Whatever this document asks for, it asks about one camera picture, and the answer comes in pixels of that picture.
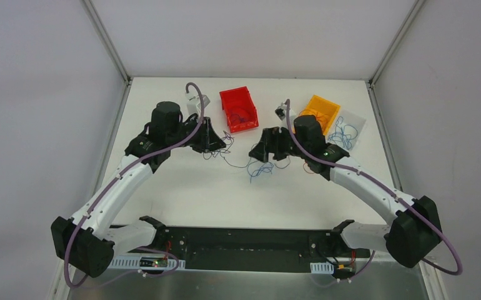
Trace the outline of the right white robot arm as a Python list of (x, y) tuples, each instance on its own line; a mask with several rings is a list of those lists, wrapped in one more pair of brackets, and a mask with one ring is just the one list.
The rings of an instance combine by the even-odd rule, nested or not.
[(294, 133), (285, 127), (263, 129), (249, 157), (263, 163), (269, 158), (301, 158), (311, 171), (350, 191), (385, 221), (384, 225), (342, 222), (330, 239), (333, 253), (346, 256), (356, 248), (377, 250), (412, 268), (441, 242), (438, 232), (442, 228), (433, 200), (380, 187), (345, 149), (325, 140), (315, 117), (298, 117), (294, 127)]

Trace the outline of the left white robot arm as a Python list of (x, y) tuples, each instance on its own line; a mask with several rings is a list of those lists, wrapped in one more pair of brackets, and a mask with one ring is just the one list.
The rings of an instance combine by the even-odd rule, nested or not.
[(159, 221), (143, 216), (113, 228), (115, 217), (173, 149), (190, 147), (197, 153), (210, 153), (225, 146), (210, 117), (196, 112), (184, 119), (178, 104), (160, 102), (142, 132), (125, 148), (109, 182), (71, 217), (57, 217), (51, 224), (57, 257), (95, 278), (120, 254), (142, 246), (152, 253), (162, 251), (166, 236), (158, 231)]

